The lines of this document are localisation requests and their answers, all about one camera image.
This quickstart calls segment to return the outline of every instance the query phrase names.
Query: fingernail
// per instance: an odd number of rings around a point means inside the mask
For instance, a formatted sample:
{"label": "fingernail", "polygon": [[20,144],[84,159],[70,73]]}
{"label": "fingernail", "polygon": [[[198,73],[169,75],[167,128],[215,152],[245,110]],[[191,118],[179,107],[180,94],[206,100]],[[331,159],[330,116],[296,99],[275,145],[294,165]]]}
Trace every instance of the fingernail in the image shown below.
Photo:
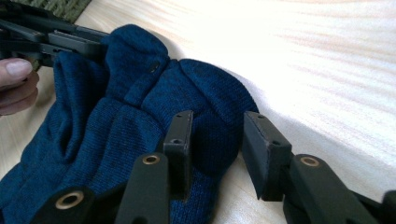
{"label": "fingernail", "polygon": [[11,76],[18,78],[26,77],[32,72],[33,67],[29,62],[23,59],[16,59],[7,63],[6,69]]}

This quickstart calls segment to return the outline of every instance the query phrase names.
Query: blue wool fabric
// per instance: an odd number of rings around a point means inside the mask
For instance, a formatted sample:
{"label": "blue wool fabric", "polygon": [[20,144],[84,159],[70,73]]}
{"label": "blue wool fabric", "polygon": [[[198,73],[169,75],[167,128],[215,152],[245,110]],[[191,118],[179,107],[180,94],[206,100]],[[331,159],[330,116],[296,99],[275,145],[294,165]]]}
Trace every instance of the blue wool fabric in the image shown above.
{"label": "blue wool fabric", "polygon": [[172,117],[192,110],[191,196],[172,202],[172,223],[206,223],[221,177],[242,140],[243,113],[257,111],[245,87],[208,63],[171,60],[149,32],[123,26],[103,40],[103,63],[62,52],[56,102],[21,162],[0,182],[0,223],[28,223],[54,193],[96,195],[128,180],[134,160],[156,149]]}

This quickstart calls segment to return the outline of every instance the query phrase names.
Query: hand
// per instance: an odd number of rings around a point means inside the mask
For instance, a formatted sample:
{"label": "hand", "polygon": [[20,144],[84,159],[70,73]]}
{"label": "hand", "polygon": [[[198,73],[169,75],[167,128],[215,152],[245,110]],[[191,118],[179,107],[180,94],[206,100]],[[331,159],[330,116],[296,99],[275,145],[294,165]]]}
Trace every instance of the hand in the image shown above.
{"label": "hand", "polygon": [[19,58],[0,60],[0,117],[22,111],[35,103],[38,74]]}

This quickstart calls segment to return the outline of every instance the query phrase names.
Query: white wooden surface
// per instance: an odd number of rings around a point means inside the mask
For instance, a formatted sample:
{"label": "white wooden surface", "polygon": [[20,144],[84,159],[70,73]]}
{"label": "white wooden surface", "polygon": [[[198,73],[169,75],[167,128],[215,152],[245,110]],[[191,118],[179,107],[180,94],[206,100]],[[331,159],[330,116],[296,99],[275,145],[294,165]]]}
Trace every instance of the white wooden surface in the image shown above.
{"label": "white wooden surface", "polygon": [[[77,21],[108,33],[127,23],[173,58],[236,76],[294,153],[322,158],[350,189],[376,201],[396,189],[395,1],[92,0]],[[50,72],[35,107],[0,118],[0,178],[53,102]],[[281,203],[256,200],[241,156],[213,223],[285,223]]]}

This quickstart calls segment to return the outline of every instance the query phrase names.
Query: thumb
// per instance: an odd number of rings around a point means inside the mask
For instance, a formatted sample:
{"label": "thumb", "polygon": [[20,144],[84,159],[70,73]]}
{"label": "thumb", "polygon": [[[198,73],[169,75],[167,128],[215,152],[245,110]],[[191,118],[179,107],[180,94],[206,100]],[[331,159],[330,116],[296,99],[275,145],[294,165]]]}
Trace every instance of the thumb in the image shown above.
{"label": "thumb", "polygon": [[21,82],[29,76],[32,70],[32,65],[24,59],[0,60],[0,87]]}

